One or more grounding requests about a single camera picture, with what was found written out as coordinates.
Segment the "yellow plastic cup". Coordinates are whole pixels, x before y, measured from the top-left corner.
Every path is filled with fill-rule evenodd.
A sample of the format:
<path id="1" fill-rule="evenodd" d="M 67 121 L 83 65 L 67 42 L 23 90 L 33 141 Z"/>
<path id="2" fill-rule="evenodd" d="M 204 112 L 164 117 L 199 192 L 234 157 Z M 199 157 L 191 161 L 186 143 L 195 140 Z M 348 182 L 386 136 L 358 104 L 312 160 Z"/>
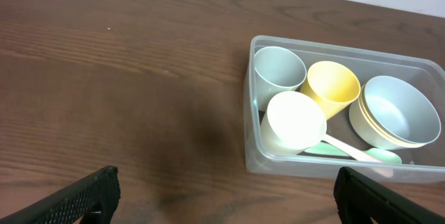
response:
<path id="1" fill-rule="evenodd" d="M 356 75 L 346 66 L 333 61 L 319 61 L 310 66 L 300 92 L 312 98 L 329 120 L 361 93 Z"/>

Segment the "grey plastic bowl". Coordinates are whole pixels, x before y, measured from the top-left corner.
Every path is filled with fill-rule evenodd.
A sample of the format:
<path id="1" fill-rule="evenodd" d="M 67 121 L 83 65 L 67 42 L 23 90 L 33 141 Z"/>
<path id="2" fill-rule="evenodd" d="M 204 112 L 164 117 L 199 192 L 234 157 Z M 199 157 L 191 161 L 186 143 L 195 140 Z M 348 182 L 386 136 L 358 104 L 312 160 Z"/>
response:
<path id="1" fill-rule="evenodd" d="M 439 114 L 430 100 L 410 83 L 376 76 L 362 90 L 363 103 L 377 126 L 400 141 L 430 144 L 442 132 Z"/>

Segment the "grey plastic cup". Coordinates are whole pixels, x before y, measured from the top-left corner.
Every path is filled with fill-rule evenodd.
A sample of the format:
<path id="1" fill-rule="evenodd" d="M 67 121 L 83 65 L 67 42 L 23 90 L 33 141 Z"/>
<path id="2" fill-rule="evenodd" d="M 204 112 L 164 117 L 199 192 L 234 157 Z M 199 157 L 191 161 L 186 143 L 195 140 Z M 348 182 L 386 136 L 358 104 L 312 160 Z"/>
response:
<path id="1" fill-rule="evenodd" d="M 296 90 L 307 77 L 303 61 L 282 47 L 264 47 L 254 55 L 257 105 L 267 109 L 269 101 L 283 91 Z"/>

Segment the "white plastic cup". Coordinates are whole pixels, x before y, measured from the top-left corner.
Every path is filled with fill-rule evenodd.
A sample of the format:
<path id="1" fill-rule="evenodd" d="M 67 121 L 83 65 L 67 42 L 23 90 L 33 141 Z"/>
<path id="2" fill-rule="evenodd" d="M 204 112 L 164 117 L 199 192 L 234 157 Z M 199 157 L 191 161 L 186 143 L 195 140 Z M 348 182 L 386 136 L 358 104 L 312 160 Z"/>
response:
<path id="1" fill-rule="evenodd" d="M 319 105 L 310 97 L 285 91 L 268 104 L 261 122 L 261 141 L 276 154 L 299 154 L 322 140 L 327 120 Z"/>

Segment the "white plastic spoon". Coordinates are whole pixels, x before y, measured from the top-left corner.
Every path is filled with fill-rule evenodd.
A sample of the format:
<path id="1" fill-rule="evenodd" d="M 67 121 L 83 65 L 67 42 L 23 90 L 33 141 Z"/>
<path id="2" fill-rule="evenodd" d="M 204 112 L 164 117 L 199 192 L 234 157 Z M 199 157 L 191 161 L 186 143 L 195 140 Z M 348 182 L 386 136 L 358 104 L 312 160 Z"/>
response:
<path id="1" fill-rule="evenodd" d="M 349 154 L 326 142 L 320 142 L 315 146 L 309 147 L 305 150 L 305 152 L 309 154 L 324 156 L 349 157 Z M 382 150 L 376 147 L 372 147 L 368 150 L 365 150 L 364 152 L 385 163 L 402 164 L 403 162 L 396 153 L 390 152 L 388 150 Z"/>

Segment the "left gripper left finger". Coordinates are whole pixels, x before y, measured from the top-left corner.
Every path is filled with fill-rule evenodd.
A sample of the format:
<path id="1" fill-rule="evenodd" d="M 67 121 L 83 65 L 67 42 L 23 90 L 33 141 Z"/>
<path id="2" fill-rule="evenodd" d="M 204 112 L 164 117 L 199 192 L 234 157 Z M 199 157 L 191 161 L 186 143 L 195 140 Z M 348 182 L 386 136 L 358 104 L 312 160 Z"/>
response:
<path id="1" fill-rule="evenodd" d="M 110 223 L 121 190 L 118 168 L 105 166 L 1 219 L 2 223 Z"/>

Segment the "white plastic fork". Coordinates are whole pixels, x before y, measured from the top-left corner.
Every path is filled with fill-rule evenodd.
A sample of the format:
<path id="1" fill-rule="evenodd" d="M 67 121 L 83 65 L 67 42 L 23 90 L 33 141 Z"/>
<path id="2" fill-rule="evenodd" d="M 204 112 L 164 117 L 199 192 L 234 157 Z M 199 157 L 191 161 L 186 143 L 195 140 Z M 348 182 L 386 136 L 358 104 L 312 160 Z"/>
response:
<path id="1" fill-rule="evenodd" d="M 381 160 L 376 159 L 375 157 L 372 157 L 371 155 L 358 150 L 357 148 L 346 144 L 328 134 L 324 134 L 322 137 L 322 140 L 337 147 L 338 149 L 344 151 L 345 153 L 347 153 L 348 155 L 350 155 L 352 158 L 358 160 L 358 161 L 366 161 L 366 162 L 376 162 L 376 163 L 382 163 Z M 376 167 L 371 167 L 372 170 L 374 170 L 376 173 L 390 178 L 393 177 L 394 175 L 394 171 L 390 168 L 376 168 Z"/>

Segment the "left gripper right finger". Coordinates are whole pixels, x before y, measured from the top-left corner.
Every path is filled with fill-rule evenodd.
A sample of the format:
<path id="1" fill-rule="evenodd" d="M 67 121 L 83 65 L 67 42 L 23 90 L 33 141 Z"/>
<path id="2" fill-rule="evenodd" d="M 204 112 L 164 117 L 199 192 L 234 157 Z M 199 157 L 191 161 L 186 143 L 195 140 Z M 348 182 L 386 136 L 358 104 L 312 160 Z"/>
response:
<path id="1" fill-rule="evenodd" d="M 444 217 L 350 167 L 339 169 L 334 199 L 342 224 L 444 224 Z"/>

